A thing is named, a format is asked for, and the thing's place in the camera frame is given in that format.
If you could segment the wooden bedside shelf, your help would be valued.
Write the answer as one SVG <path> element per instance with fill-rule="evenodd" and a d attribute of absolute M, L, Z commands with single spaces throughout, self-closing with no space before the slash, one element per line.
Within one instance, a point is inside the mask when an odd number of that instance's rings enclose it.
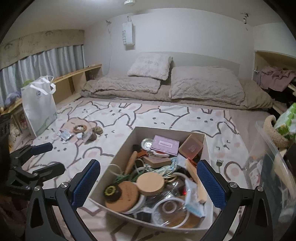
<path fill-rule="evenodd" d="M 101 67 L 101 64 L 92 65 L 55 78 L 53 83 L 56 85 L 56 92 L 53 98 L 56 106 L 66 99 L 73 101 L 80 98 L 81 89 L 91 78 L 92 72 L 98 73 Z"/>

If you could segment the beige folded blanket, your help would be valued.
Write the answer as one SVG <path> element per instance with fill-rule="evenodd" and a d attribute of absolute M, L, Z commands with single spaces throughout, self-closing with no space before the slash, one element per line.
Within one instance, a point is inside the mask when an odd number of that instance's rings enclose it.
<path fill-rule="evenodd" d="M 255 83 L 238 79 L 226 83 L 181 78 L 166 85 L 152 78 L 104 76 L 87 81 L 80 94 L 83 97 L 121 97 L 240 110 L 268 109 L 273 105 L 272 98 Z"/>

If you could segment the long wooden block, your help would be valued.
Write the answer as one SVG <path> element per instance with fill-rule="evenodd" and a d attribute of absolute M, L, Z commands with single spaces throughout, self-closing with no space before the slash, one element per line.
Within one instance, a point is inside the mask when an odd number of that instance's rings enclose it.
<path fill-rule="evenodd" d="M 192 179 L 196 182 L 198 187 L 198 201 L 201 204 L 204 204 L 207 201 L 208 194 L 197 175 L 197 168 L 190 162 L 189 159 L 185 160 L 185 166 L 189 174 L 191 175 Z"/>

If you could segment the round wooden lid box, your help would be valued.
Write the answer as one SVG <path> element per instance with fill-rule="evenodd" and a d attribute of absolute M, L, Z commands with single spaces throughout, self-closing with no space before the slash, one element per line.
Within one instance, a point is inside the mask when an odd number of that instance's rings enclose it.
<path fill-rule="evenodd" d="M 136 185 L 142 195 L 155 196 L 163 191 L 165 180 L 160 174 L 147 172 L 138 177 Z"/>

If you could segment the silver metal tin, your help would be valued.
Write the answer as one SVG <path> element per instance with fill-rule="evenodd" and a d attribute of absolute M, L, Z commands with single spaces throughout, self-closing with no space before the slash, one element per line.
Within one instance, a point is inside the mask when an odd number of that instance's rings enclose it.
<path fill-rule="evenodd" d="M 151 146 L 153 144 L 153 139 L 152 138 L 144 138 L 141 143 L 140 146 L 143 150 L 145 151 L 149 151 L 151 149 Z"/>

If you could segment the ceiling smoke detector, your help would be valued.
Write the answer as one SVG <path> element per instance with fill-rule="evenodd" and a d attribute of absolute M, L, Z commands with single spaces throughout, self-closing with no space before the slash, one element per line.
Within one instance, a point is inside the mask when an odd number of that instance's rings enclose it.
<path fill-rule="evenodd" d="M 125 6 L 134 6 L 136 3 L 136 0 L 126 0 L 124 1 Z"/>

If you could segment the black round tin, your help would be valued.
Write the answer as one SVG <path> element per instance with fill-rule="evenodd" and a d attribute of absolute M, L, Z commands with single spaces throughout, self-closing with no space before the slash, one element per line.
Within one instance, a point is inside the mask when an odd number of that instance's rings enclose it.
<path fill-rule="evenodd" d="M 107 202 L 116 202 L 122 194 L 121 188 L 118 185 L 109 185 L 104 189 L 103 195 Z"/>

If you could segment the small fluffy beige pillow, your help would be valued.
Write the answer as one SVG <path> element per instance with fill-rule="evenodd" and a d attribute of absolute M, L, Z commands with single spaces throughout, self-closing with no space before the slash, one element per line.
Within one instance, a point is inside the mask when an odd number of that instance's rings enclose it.
<path fill-rule="evenodd" d="M 128 70 L 127 75 L 165 81 L 169 77 L 172 59 L 169 54 L 140 53 Z"/>

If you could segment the square carved cork coaster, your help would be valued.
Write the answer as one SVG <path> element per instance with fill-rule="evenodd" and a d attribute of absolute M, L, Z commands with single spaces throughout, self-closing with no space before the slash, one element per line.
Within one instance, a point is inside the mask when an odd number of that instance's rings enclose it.
<path fill-rule="evenodd" d="M 203 149 L 203 143 L 193 135 L 189 135 L 180 145 L 179 153 L 185 158 L 193 160 Z"/>

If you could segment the clear plastic bin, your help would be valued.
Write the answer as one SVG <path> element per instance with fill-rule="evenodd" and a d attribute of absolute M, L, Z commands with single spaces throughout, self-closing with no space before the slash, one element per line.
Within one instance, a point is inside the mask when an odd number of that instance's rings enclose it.
<path fill-rule="evenodd" d="M 249 188 L 264 188 L 273 231 L 284 233 L 295 218 L 295 179 L 278 148 L 263 129 L 263 121 L 256 122 L 255 130 L 244 166 L 245 178 Z"/>

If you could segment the small black box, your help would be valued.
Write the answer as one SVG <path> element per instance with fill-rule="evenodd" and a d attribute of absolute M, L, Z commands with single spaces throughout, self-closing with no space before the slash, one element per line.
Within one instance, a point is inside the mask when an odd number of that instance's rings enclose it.
<path fill-rule="evenodd" d="M 140 145 L 133 145 L 132 146 L 132 151 L 136 151 L 137 153 L 140 153 L 142 151 L 142 148 Z"/>

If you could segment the grey curtain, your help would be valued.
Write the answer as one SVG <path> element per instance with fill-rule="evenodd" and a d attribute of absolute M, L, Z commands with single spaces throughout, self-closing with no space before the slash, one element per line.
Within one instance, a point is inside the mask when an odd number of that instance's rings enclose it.
<path fill-rule="evenodd" d="M 23 58 L 1 70 L 1 107 L 9 94 L 20 91 L 27 80 L 46 75 L 60 77 L 82 68 L 83 45 L 55 48 Z"/>

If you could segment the white hanging paper bag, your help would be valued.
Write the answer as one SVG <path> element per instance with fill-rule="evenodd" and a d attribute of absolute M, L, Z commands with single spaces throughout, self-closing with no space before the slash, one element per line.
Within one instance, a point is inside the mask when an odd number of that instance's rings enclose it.
<path fill-rule="evenodd" d="M 135 45 L 134 26 L 132 21 L 122 24 L 122 41 L 126 50 L 132 49 Z"/>

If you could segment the orange white scissors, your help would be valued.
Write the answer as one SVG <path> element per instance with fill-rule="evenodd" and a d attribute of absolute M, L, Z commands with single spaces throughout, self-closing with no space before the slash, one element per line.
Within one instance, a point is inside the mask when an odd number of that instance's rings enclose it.
<path fill-rule="evenodd" d="M 156 156 L 156 157 L 159 157 L 159 158 L 169 158 L 170 155 L 169 154 L 166 154 L 166 153 L 162 153 L 162 152 L 157 152 L 155 150 L 152 150 L 151 153 Z"/>

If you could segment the curtain valance with drawings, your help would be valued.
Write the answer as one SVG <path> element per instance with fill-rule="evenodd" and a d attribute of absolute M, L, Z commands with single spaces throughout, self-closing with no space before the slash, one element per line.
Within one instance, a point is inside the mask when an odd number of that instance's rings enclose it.
<path fill-rule="evenodd" d="M 50 30 L 1 44 L 1 69 L 29 56 L 55 48 L 84 44 L 84 30 Z"/>

